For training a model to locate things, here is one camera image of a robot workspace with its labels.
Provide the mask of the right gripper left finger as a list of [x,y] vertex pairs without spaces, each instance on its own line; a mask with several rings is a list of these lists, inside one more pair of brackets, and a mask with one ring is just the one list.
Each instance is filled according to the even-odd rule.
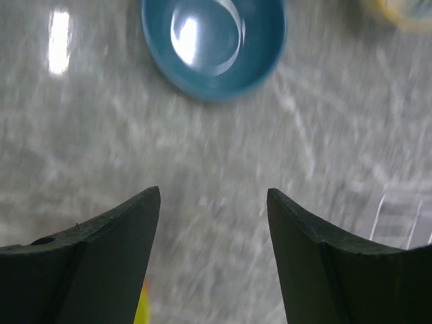
[[29,245],[1,248],[2,323],[132,323],[160,211],[158,187]]

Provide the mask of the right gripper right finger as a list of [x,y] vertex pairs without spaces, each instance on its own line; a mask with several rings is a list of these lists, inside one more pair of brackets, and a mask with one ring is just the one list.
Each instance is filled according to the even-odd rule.
[[431,247],[376,243],[276,188],[267,215],[289,323],[430,323]]

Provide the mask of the white wire dish rack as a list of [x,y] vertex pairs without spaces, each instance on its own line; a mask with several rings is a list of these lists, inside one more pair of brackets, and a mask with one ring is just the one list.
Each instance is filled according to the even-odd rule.
[[388,184],[372,190],[362,234],[404,250],[431,245],[431,182]]

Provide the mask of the dark blue bowl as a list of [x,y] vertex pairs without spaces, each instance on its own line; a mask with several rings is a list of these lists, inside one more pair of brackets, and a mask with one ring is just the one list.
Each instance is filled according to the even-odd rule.
[[220,102],[260,86],[284,51],[285,1],[142,1],[142,30],[161,73],[182,92]]

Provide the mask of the patterned white blue bowl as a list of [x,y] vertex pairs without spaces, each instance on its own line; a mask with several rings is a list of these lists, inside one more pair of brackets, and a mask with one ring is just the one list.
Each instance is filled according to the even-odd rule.
[[366,0],[360,5],[378,22],[407,32],[431,32],[430,0]]

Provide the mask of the lime green bowl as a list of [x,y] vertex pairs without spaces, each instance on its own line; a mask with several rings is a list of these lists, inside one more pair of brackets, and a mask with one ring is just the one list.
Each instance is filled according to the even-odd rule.
[[146,282],[143,283],[134,324],[149,324],[151,322],[151,304],[149,300],[149,290]]

